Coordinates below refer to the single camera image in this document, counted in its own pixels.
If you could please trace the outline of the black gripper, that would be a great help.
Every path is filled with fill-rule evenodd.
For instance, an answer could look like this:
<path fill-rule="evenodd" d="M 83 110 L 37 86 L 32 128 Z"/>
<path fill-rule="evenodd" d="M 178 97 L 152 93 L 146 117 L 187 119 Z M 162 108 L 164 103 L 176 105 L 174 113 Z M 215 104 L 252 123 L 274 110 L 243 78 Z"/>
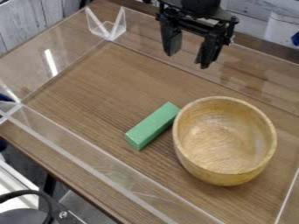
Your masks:
<path fill-rule="evenodd" d="M 220 0 L 158 0 L 163 50 L 172 57 L 182 49 L 183 30 L 203 37 L 195 63 L 207 69 L 223 45 L 232 43 L 239 18 L 220 7 Z"/>

